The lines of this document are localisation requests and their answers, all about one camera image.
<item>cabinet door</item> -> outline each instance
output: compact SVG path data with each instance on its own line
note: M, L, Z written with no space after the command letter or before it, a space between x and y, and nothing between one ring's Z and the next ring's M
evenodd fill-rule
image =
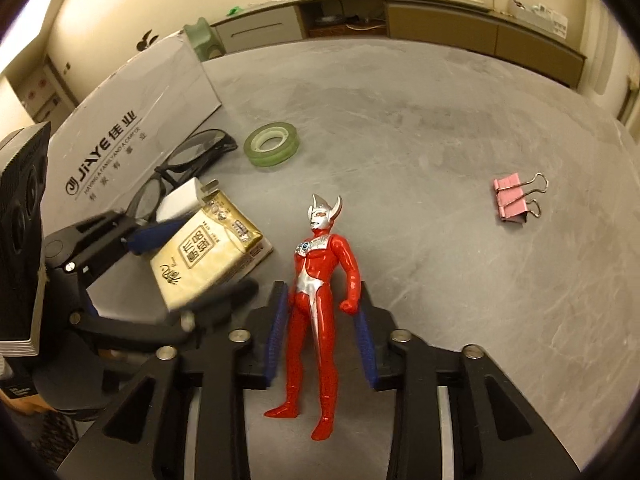
M389 36L494 55L498 25L477 12L445 7L388 4Z
M265 10L216 27L228 53L303 39L295 6Z
M555 41L511 25L498 26L495 57L576 88L584 58Z
M16 95L33 118L55 92L56 89L40 67L20 85Z

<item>figure's chest emblem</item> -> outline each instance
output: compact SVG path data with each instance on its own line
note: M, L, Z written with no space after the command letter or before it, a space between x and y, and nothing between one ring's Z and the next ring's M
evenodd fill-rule
M302 242L298 244L296 247L296 254L306 258L306 256L311 252L318 249L326 249L329 245L329 236L330 235L322 235L318 238L314 238L308 242Z

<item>black glasses frame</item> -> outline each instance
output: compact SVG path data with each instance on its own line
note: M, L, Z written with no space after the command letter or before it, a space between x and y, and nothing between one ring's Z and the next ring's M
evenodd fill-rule
M172 159L175 153L183 149L185 144L190 142L193 137L206 132L221 132L223 134L223 137L194 159L183 162L181 164L169 164L169 161ZM162 164L160 164L160 166L157 166L155 168L154 174L140 187L138 192L131 199L129 207L127 207L127 216L131 216L139 220L145 220L147 222L153 221L160 203L162 202L164 197L167 196L168 190L177 189L185 182L191 180L193 177L200 176L205 170L208 170L212 164L219 161L225 153L232 152L237 148L238 144L236 143L236 140L225 130L221 130L219 128L202 130L201 132L196 132L193 135L187 137L183 142L176 146L176 148L168 155L168 157ZM174 177L171 175L171 173L178 173L179 176ZM152 208L151 212L143 216L137 216L136 211L138 209L138 206L140 205L140 201L145 195L145 191L148 186L155 180L158 181L158 187L160 190L158 201Z

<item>cardboard box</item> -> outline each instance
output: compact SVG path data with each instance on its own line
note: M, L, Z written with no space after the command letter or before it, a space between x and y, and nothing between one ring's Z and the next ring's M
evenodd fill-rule
M126 209L156 166L219 106L183 32L137 54L52 136L42 200L45 235Z
M551 18L547 19L539 14L536 14L529 7L523 9L516 5L513 0L509 0L507 3L507 11L511 16L522 20L523 22L529 23L531 25L535 25L536 27L541 28L542 30L546 30L547 32L554 31L554 22Z

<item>figure's arm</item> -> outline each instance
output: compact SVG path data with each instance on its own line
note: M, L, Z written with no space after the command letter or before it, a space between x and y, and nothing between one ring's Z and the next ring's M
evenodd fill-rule
M331 249L338 257L338 261L347 274L347 299L340 304L340 310L353 315L358 311L360 301L360 271L356 257L349 247L347 240L338 235L333 235Z
M292 307L296 301L296 283L298 282L298 275L300 273L300 270L302 270L302 257L295 253L293 255L293 262L295 266L295 273L293 275L293 283L289 287L289 306Z

